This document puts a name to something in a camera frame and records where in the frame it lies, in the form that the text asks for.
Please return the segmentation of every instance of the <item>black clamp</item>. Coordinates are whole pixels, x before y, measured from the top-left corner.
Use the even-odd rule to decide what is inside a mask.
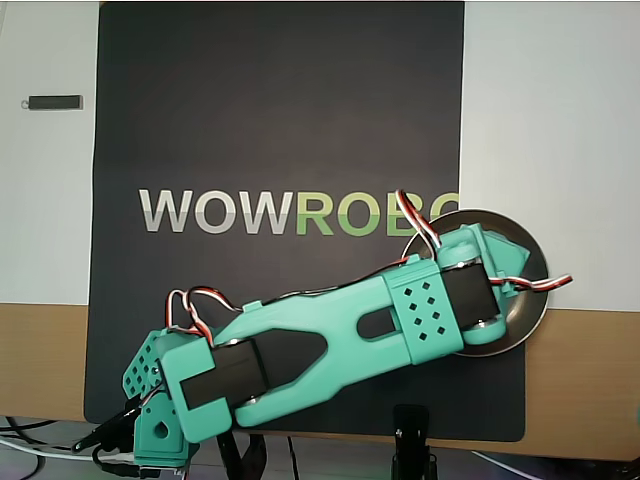
[[[267,466],[267,445],[263,435],[250,434],[242,458],[231,430],[216,437],[220,457],[229,480],[260,480]]]
[[[160,476],[158,469],[127,463],[105,463],[98,455],[100,452],[113,450],[119,450],[122,453],[133,451],[135,421],[140,411],[140,395],[137,395],[127,400],[123,411],[96,427],[89,435],[73,445],[71,451],[78,453],[86,448],[95,447],[91,457],[103,472],[118,477],[158,478]]]
[[[429,411],[421,405],[396,405],[393,409],[396,454],[392,480],[437,480],[437,458],[427,442]]]

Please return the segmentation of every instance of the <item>table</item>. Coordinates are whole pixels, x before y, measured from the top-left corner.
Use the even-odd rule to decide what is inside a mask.
[[[84,421],[87,313],[86,306],[0,304],[0,414]],[[528,343],[524,438],[430,443],[555,457],[640,456],[639,338],[640,313],[550,310]]]

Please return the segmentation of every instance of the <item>circular metal plate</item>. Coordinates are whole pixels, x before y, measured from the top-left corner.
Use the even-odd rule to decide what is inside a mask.
[[[513,243],[525,247],[531,255],[520,276],[529,280],[541,280],[549,276],[547,262],[538,243],[524,228],[513,220],[486,210],[458,210],[438,217],[431,225],[444,234],[460,225],[479,223],[487,231],[500,233]],[[428,258],[429,250],[423,240],[414,235],[404,249],[404,254],[419,253]],[[536,329],[547,308],[548,293],[521,292],[511,299],[507,313],[507,334],[500,340],[486,345],[467,345],[458,355],[468,357],[488,357],[506,352],[524,342]]]

